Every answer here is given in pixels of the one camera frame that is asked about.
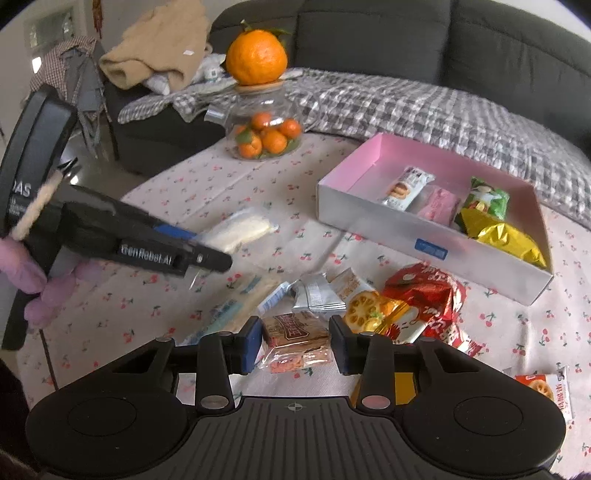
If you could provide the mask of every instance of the gloved hand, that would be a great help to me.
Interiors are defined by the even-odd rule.
[[[0,271],[24,293],[40,293],[25,307],[25,320],[31,327],[45,328],[74,293],[76,280],[98,281],[101,269],[97,262],[82,261],[68,274],[48,280],[27,248],[6,237],[0,239]]]

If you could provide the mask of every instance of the wooden lid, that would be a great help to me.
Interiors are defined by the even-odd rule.
[[[258,93],[277,90],[281,85],[283,85],[283,80],[261,83],[260,85],[236,85],[234,88],[238,93]]]

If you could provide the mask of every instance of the biscuit package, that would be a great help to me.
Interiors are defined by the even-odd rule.
[[[388,196],[382,200],[382,203],[391,209],[403,212],[423,187],[433,180],[435,180],[435,175],[426,173],[417,167],[407,167],[390,187]]]
[[[295,294],[294,312],[308,311],[328,318],[342,315],[346,305],[333,291],[322,273],[302,275],[291,286]]]
[[[464,203],[464,208],[480,210],[499,220],[505,220],[508,203],[509,194],[507,192],[495,189],[484,180],[472,177],[470,195]]]
[[[413,343],[426,327],[417,321],[417,308],[380,295],[350,268],[335,277],[330,286],[347,304],[343,320],[353,333],[375,332],[394,343]]]
[[[570,403],[569,382],[567,379],[568,367],[559,368],[556,373],[545,375],[517,375],[511,374],[511,369],[505,370],[510,377],[515,378],[530,388],[540,392],[552,400],[564,415],[564,421],[568,424],[574,418],[572,405]]]
[[[267,317],[262,322],[265,346],[260,368],[279,374],[332,362],[329,332],[310,312]]]
[[[425,220],[449,226],[459,203],[457,195],[441,187],[435,187],[417,215]]]

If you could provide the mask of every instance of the sofa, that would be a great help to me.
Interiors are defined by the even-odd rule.
[[[488,98],[552,129],[591,157],[591,43],[492,0],[248,0],[224,12],[209,41],[224,53],[246,19],[279,27],[290,66],[419,80]],[[105,88],[119,161],[153,176],[207,148],[223,129],[172,107],[119,125],[121,108],[145,95]]]

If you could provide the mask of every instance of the checkered throw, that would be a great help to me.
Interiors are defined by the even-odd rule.
[[[591,229],[589,159],[561,136],[500,105],[412,80],[321,70],[305,69],[286,87],[307,122],[317,120],[314,131],[362,141],[390,132],[452,150],[526,180],[541,202]],[[119,121],[147,118],[172,104],[190,122],[210,103],[231,106],[234,95],[225,90],[160,96],[160,102],[140,99],[121,111]]]

